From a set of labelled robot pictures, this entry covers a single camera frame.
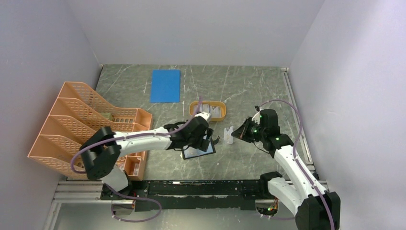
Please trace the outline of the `black card holder wallet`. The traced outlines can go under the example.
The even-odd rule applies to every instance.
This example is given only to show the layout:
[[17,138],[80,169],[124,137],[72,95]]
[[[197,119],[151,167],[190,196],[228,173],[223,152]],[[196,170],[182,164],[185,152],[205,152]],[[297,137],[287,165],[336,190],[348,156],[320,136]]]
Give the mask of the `black card holder wallet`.
[[219,136],[215,140],[210,138],[210,144],[206,151],[194,149],[192,147],[184,148],[181,150],[181,156],[184,160],[188,160],[188,159],[192,159],[192,158],[197,158],[197,157],[201,157],[201,156],[214,154],[214,153],[216,153],[215,145],[218,144],[219,140],[220,140]]

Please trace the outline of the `yellow oval tray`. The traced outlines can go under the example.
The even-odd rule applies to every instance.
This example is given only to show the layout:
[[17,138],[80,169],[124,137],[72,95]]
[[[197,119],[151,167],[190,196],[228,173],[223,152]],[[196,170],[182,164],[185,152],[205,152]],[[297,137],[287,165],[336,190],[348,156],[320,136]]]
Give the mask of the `yellow oval tray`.
[[197,110],[197,116],[202,116],[208,122],[223,121],[226,116],[226,105],[220,101],[194,101],[190,104],[190,114],[194,117]]

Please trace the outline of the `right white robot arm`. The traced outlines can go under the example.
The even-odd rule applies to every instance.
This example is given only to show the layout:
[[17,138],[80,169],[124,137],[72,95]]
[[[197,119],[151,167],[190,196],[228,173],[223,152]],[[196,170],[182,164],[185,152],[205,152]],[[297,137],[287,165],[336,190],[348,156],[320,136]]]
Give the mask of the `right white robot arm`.
[[340,197],[328,191],[310,172],[298,155],[294,142],[280,131],[275,110],[263,109],[231,134],[247,143],[261,142],[292,182],[278,172],[261,175],[258,186],[263,198],[276,197],[294,215],[299,230],[338,230]]

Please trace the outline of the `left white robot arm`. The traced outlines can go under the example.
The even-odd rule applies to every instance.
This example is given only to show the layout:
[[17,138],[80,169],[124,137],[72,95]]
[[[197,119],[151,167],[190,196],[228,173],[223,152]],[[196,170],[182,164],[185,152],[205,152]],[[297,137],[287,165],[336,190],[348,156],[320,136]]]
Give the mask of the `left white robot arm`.
[[133,186],[116,164],[120,157],[150,150],[207,151],[213,134],[210,120],[209,113],[200,112],[186,122],[147,131],[114,132],[109,126],[102,127],[82,144],[76,156],[81,157],[88,180],[100,180],[120,199],[127,199]]

